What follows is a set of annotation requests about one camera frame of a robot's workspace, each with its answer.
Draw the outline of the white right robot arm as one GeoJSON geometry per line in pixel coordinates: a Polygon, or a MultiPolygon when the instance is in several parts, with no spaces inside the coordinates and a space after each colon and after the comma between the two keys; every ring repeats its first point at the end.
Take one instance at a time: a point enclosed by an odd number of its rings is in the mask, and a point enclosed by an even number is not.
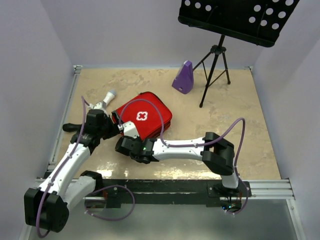
{"type": "Polygon", "coordinates": [[[124,135],[116,143],[115,151],[143,164],[173,159],[201,161],[211,172],[220,175],[223,192],[233,197],[241,190],[234,167],[234,147],[218,134],[206,132],[204,137],[196,139],[164,141],[124,135]]]}

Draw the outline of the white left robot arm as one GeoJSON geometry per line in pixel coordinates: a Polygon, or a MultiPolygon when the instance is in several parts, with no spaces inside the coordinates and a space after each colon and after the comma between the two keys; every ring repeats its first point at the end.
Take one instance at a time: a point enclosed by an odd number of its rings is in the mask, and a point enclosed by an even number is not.
{"type": "Polygon", "coordinates": [[[44,182],[24,194],[25,223],[55,233],[64,228],[71,210],[82,198],[103,192],[102,175],[94,171],[86,170],[74,185],[71,182],[101,140],[119,134],[118,126],[101,109],[90,109],[84,123],[65,123],[62,129],[74,133],[66,153],[44,182]]]}

